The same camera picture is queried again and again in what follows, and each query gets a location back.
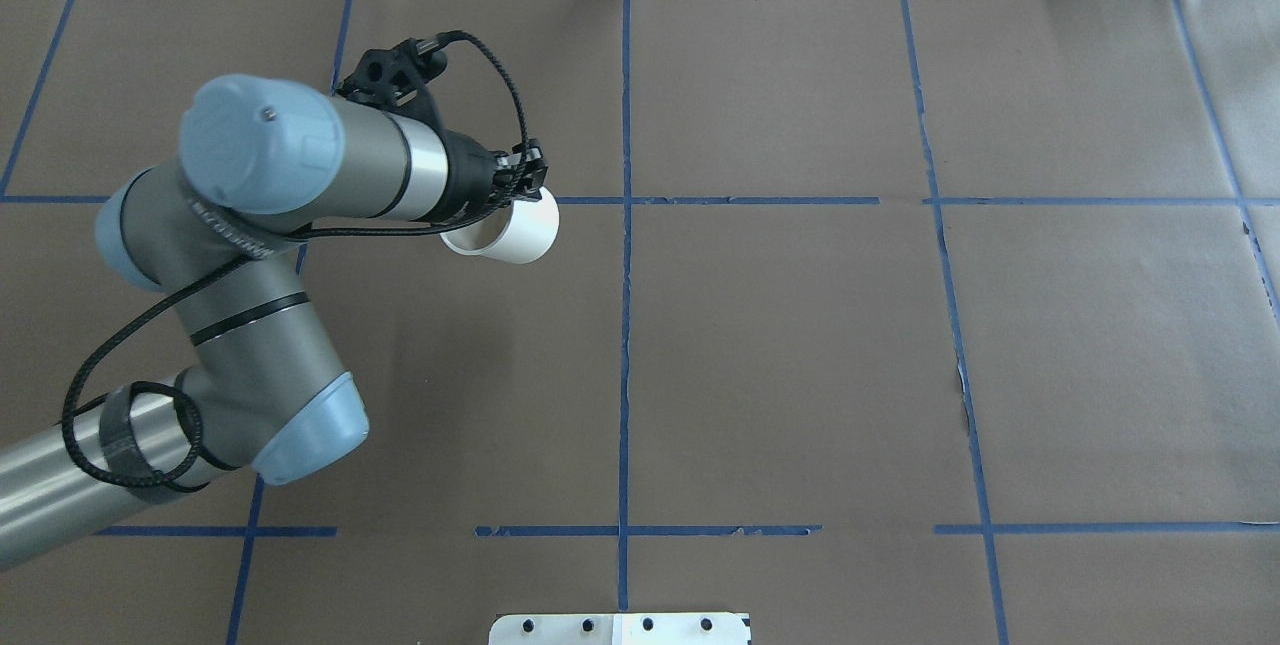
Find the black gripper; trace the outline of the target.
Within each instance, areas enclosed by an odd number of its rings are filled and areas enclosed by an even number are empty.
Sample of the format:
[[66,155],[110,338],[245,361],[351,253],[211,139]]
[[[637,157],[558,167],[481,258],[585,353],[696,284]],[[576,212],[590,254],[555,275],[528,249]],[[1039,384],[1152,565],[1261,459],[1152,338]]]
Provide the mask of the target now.
[[445,131],[445,189],[431,209],[434,227],[453,225],[492,207],[539,203],[544,186],[530,177],[547,177],[548,163],[539,139],[524,139],[512,152],[489,150],[471,136]]

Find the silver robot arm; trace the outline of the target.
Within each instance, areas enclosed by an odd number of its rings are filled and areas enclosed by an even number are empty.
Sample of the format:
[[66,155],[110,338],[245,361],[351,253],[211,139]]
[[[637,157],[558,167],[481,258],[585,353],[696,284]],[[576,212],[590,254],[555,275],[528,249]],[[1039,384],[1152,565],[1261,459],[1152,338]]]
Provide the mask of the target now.
[[220,76],[177,152],[106,200],[101,257],[160,296],[73,372],[49,430],[3,452],[3,569],[227,472],[292,484],[343,459],[370,418],[297,270],[332,238],[440,235],[527,264],[556,239],[543,145],[449,131],[424,81],[321,93]]

